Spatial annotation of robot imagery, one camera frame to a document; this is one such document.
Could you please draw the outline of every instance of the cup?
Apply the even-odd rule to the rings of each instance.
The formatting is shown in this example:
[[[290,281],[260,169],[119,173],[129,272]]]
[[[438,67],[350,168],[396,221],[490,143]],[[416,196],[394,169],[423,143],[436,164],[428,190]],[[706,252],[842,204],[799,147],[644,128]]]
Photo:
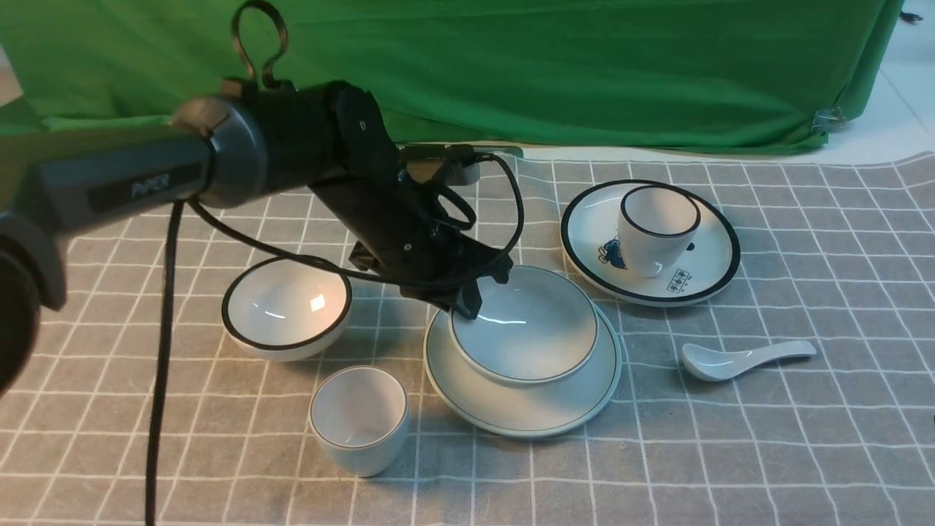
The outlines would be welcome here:
[[[701,210],[684,190],[661,183],[638,186],[620,201],[620,257],[628,269],[655,278],[688,248],[700,224]]]
[[[409,433],[409,397],[392,374],[349,367],[315,392],[309,421],[318,445],[342,470],[373,476],[386,469]]]

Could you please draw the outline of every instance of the white floor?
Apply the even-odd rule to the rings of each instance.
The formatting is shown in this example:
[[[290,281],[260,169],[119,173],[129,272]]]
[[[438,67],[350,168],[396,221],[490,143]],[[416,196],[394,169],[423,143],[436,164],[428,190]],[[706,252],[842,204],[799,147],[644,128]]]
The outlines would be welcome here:
[[[825,148],[783,157],[783,162],[859,165],[889,163],[922,152],[935,152],[935,0],[906,0],[904,10],[925,20],[915,25],[897,24],[864,114],[833,134]],[[19,85],[0,49],[0,105],[19,94]],[[634,148],[527,146],[524,151],[526,157],[538,159],[712,159]]]

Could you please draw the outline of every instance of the white bowl with black rim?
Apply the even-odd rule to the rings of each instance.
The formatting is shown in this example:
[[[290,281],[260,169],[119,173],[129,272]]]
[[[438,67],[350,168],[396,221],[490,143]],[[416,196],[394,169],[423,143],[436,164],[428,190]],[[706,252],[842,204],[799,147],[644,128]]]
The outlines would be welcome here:
[[[296,361],[338,339],[351,308],[346,276],[275,257],[240,274],[221,305],[224,328],[259,358]]]

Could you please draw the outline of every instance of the black cable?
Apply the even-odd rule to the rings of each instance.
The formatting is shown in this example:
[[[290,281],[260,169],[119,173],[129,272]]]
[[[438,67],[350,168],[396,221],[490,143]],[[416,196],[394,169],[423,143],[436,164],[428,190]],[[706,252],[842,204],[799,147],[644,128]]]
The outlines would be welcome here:
[[[169,214],[169,227],[165,234],[165,263],[163,270],[163,311],[159,322],[159,352],[156,357],[156,380],[152,387],[152,414],[150,416],[150,437],[146,451],[146,482],[144,522],[146,526],[156,524],[156,470],[159,468],[159,435],[163,428],[165,411],[165,390],[169,379],[169,350],[172,347],[172,308],[175,296],[176,247],[179,239],[179,225],[183,201],[172,204]]]
[[[422,282],[422,281],[407,281],[407,280],[395,280],[392,278],[385,278],[377,274],[370,274],[366,272],[358,272],[356,270],[347,270],[339,267],[335,263],[328,261],[317,256],[301,255],[294,254],[292,252],[282,250],[279,247],[275,247],[269,244],[266,244],[262,241],[258,241],[243,232],[234,230],[228,225],[225,225],[221,220],[211,215],[200,203],[195,200],[189,201],[189,206],[192,207],[192,210],[198,214],[206,223],[216,228],[219,232],[224,235],[240,241],[252,248],[257,250],[262,250],[273,256],[282,257],[284,259],[290,259],[297,263],[302,263],[303,265],[308,265],[315,269],[325,270],[328,272],[334,272],[335,274],[347,276],[349,278],[357,278],[363,281],[369,281],[374,283],[386,284],[386,285],[397,285],[397,286],[410,286],[415,288],[447,288],[451,286],[460,286],[465,282],[474,280],[484,275],[494,265],[504,256],[510,253],[516,243],[519,241],[520,236],[523,234],[523,223],[525,222],[525,209],[523,208],[523,196],[520,194],[520,186],[516,181],[516,176],[513,175],[513,171],[510,169],[510,166],[507,165],[507,162],[500,158],[498,155],[492,153],[480,153],[476,157],[477,162],[493,161],[500,165],[503,168],[503,173],[507,176],[507,179],[510,181],[510,188],[513,192],[513,198],[516,201],[516,229],[513,230],[513,235],[510,237],[510,240],[507,241],[507,244],[504,245],[502,249],[494,256],[486,265],[481,267],[479,270],[475,270],[470,275],[465,275],[457,279],[439,281],[439,282]]]

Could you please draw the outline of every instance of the stacked bowl on plate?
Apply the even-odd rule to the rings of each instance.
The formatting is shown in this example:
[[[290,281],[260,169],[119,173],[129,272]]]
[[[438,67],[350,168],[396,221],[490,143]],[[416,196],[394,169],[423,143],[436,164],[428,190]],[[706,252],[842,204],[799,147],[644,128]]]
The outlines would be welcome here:
[[[567,278],[518,266],[504,285],[481,278],[477,319],[439,312],[425,334],[429,381],[460,416],[513,437],[574,429],[607,405],[620,380],[620,342]]]

